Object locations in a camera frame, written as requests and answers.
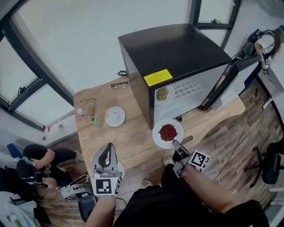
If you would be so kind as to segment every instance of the red beans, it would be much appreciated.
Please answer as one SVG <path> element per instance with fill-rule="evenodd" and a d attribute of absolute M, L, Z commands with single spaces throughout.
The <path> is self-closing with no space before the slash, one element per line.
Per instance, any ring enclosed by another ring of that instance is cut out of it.
<path fill-rule="evenodd" d="M 175 127 L 170 124 L 162 126 L 159 134 L 161 135 L 161 139 L 163 141 L 172 141 L 178 135 Z"/>

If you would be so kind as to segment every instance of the yellow label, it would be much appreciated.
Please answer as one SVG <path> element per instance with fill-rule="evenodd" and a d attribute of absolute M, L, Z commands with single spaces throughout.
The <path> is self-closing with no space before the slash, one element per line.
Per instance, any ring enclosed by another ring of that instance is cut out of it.
<path fill-rule="evenodd" d="M 167 69 L 144 76 L 144 79 L 146 83 L 148 84 L 148 86 L 155 85 L 157 83 L 169 80 L 171 78 L 173 77 Z"/>

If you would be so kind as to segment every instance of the person in white shirt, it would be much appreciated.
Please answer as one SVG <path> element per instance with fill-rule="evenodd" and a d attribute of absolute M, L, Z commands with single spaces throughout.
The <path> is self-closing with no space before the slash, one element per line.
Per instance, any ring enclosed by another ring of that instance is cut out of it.
<path fill-rule="evenodd" d="M 269 74 L 266 59 L 271 57 L 275 58 L 276 54 L 280 51 L 281 43 L 284 43 L 284 25 L 280 25 L 275 30 L 264 31 L 259 40 L 254 43 L 256 53 L 261 56 L 261 68 L 264 74 Z"/>

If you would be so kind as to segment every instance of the wooden tabletop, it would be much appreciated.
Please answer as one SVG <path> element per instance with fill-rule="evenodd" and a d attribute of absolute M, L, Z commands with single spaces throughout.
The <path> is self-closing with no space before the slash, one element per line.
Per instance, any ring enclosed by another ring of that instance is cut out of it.
<path fill-rule="evenodd" d="M 83 107 L 89 114 L 93 112 L 94 103 L 82 104 L 80 101 L 95 98 L 95 117 L 103 122 L 102 128 L 96 128 L 90 123 L 90 117 L 83 118 L 75 114 L 79 140 L 89 173 L 96 152 L 110 142 L 114 144 L 117 159 L 122 162 L 125 169 L 174 153 L 174 149 L 162 149 L 153 141 L 152 131 L 142 115 L 130 86 L 111 89 L 111 84 L 123 81 L 128 81 L 128 78 L 120 77 L 102 86 L 84 89 L 74 96 L 75 112 Z M 126 119 L 119 127 L 110 127 L 104 121 L 106 111 L 113 106 L 120 106 L 126 112 Z M 245 106 L 238 97 L 218 111 L 211 108 L 207 111 L 194 109 L 184 114 L 181 123 L 184 130 L 182 144 L 186 145 L 187 149 L 192 148 L 219 122 L 244 111 Z"/>

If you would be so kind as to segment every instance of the eyeglasses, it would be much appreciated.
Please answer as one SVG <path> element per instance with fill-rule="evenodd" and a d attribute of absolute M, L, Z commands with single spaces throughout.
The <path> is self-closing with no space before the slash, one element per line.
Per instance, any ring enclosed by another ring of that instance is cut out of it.
<path fill-rule="evenodd" d="M 121 87 L 121 88 L 126 88 L 127 86 L 128 86 L 128 83 L 129 82 L 121 82 L 121 83 L 114 83 L 114 84 L 112 84 L 110 87 L 112 88 L 112 89 L 114 89 L 114 90 L 116 90 L 116 89 L 118 89 L 119 87 Z"/>
<path fill-rule="evenodd" d="M 88 99 L 82 99 L 82 100 L 80 101 L 80 103 L 88 103 L 88 102 L 94 102 L 94 109 L 93 109 L 93 116 L 94 116 L 94 114 L 95 114 L 96 99 L 94 99 L 94 98 L 88 98 Z"/>

